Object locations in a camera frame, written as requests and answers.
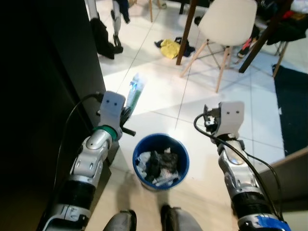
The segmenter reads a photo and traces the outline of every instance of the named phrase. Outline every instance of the black cable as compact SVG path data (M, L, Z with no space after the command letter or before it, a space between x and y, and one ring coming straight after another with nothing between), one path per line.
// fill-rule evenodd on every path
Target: black cable
M56 181L57 181L57 173L58 173L58 165L59 165L59 158L60 158L60 153L61 153L61 149L62 149L62 145L64 142L64 138L66 137L66 131L67 131L67 125L68 122L73 114L73 112L78 108L79 105L81 105L85 100L90 99L90 98L95 98L97 100L102 99L102 94L101 93L96 93L96 94L89 94L85 97L83 97L76 105L75 107L72 109L71 113L68 115L66 122L64 124L64 129L63 129L63 134L62 134L62 138L61 138L61 142L60 142L60 146L59 146L59 151L58 151L58 156L57 156L57 161L56 161L56 172L54 175L54 183L53 183L53 190L55 189L56 186Z
M266 163L264 160L261 160L253 155L250 155L249 153L247 153L245 150L244 152L247 154L247 156L263 163L266 165L266 167L268 167L271 172L273 173L274 177L275 177L275 180L276 180L276 183L277 183L277 190L278 190L278 194L279 194L279 215L280 215L280 218L283 220L283 215L282 215L282 189L281 189L281 183L280 183L280 180L278 178L278 175L276 173L276 171L274 170L274 168L272 166L270 166L268 163Z
M215 140L215 141L217 141L217 142L219 142L219 143L222 143L223 145L226 145L227 147L229 147L232 151L234 151L236 154L238 154L238 155L245 161L245 163L250 167L250 169L252 170L252 172L253 172L254 175L256 176L256 179L257 179L258 182L260 183L260 185L261 185L261 187L262 187L262 189L263 189L263 191L264 191L264 193L265 193L265 195L266 195L266 197L267 197L267 199L268 199L268 201L269 201L269 204L270 204L270 206L271 206L271 208L272 208L272 210L273 210L275 216L278 217L280 220L283 221L283 219L280 218L280 216L278 215L278 212L277 212L277 210L276 210L276 208L275 208L274 202L273 202L273 200L272 200L272 198L271 198L271 196L270 196L270 194L269 194L269 191L268 191L268 189L267 189L267 187L266 187L266 185L265 185L263 179L261 178L260 174L256 171L255 167L249 162L249 160L248 160L245 156L243 156L243 154L241 154L241 153L240 153L236 148L234 148L232 145L228 144L227 142L223 141L223 140L220 139L220 138L217 138L217 137L215 137L215 136L213 136L213 135L211 135L211 134L208 134L208 133L204 132L203 130L201 130L201 129L197 126L197 121L198 121L198 119L200 119L200 118L201 118L202 116L204 116L204 115L205 115L205 114L200 114L200 115L198 115L198 116L196 117L196 119L194 119L194 121L193 121L193 126L195 127L195 129L196 129L197 131L199 131L201 134L203 134L203 135L205 135L205 136L207 136L207 137L209 137L209 138L211 138L211 139L213 139L213 140Z

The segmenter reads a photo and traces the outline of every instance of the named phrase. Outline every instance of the robotic hand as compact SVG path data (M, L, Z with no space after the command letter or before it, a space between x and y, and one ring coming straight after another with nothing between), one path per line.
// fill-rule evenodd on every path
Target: robotic hand
M70 175L47 214L43 231L79 231L90 218L90 205L112 142L119 140L123 132L134 136L135 132L123 125L130 109L123 108L125 97L107 91L100 107L101 121L94 133L87 137L70 170Z
M196 122L201 117L204 117L206 131L211 135L197 127ZM238 140L243 121L244 103L222 102L219 108L212 110L205 105L204 113L195 119L194 126L218 147L218 164L224 173L240 231L291 231L282 215L276 212L259 174L247 160L244 142Z

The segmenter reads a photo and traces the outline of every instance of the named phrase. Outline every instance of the blue tape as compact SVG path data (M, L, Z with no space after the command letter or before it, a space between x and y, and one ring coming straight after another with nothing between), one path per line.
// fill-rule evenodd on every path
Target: blue tape
M264 228L276 228L284 231L291 231L289 225L281 220L262 216L257 216L257 218L259 225Z

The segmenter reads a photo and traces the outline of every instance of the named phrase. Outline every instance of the wooden table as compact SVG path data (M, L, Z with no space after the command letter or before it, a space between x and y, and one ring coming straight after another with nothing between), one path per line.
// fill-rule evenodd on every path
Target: wooden table
M259 53L259 51L261 50L261 48L263 47L265 42L268 40L269 36L271 36L271 34L273 32L275 32L275 29L277 28L278 23L281 21L281 19L282 19L283 15L285 14L285 12L287 12L290 9L290 6L291 6L291 3L293 2L293 0L283 0L283 1L284 1L284 4L283 4L282 8L272 18L272 20L270 21L269 26L262 33L261 37L256 42L256 44L254 45L253 49L249 53L248 57L244 61L243 65L239 69L240 73L244 73L245 72L245 70L251 64L251 62L253 61L255 56ZM189 12L188 12L188 16L187 16L187 20L186 20L186 25L185 25L185 29L184 29L184 33L183 33L183 37L182 37L182 43L181 43L179 55L178 55L178 58L177 58L177 65L181 64L181 60L182 60L182 57L183 57L183 54L184 54L184 51L185 51L187 37L188 37L189 31L191 29L194 13L196 11L197 2L198 2L198 0L191 0L191 2L190 2Z

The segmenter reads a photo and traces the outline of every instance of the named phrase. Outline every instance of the wooden chair leg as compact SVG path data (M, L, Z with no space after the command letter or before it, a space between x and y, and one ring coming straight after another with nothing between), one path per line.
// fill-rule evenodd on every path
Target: wooden chair leg
M152 0L149 0L149 4L150 4L150 19L151 19L151 23L152 23L153 22Z
M227 69L230 68L230 64L231 64L231 59L232 59L232 53L233 53L233 47L229 48L229 54L228 54L228 64L227 64Z
M277 51L276 51L276 53L275 53L274 56L276 56L277 54L280 55L280 49L281 49L281 46L282 46L282 45L283 45L283 42L282 42L282 41L279 43L279 47L277 47L277 45L276 45L276 43L275 43L275 46L276 46Z
M216 90L215 90L216 93L218 92L218 89L219 89L219 86L220 86L220 82L221 82L221 78L222 78L222 73L223 73L223 70L225 69L226 60L227 60L227 58L228 58L229 50L230 50L230 47L226 47L225 53L224 53L224 55L223 55L223 61L222 61L222 64L221 64L221 66L220 66L220 72L219 72L218 82L217 82Z
M157 0L157 5L158 5L158 8L161 9L162 8L162 5L160 4L160 1Z
M282 49L282 51L281 51L281 53L280 53L279 60L278 60L278 62L277 62L277 64L276 64L276 67L275 67L275 70L274 70L274 73L273 73L273 77L274 77L274 78L275 78L276 75L277 75L278 69L279 69L280 64L281 64L281 62L282 62L284 53L285 53L285 51L287 50L288 44L289 44L289 42L286 42L286 43L285 43L285 45L284 45L284 47L283 47L283 49Z
M193 64L193 62L198 58L199 54L201 53L201 51L204 49L204 47L208 45L208 41L202 43L201 47L199 48L199 50L197 50L196 54L194 54L192 60L189 62L189 64L187 65L187 67L185 67L185 69L182 71L180 77L182 78L184 76L184 74L186 73L186 71L190 68L190 66Z

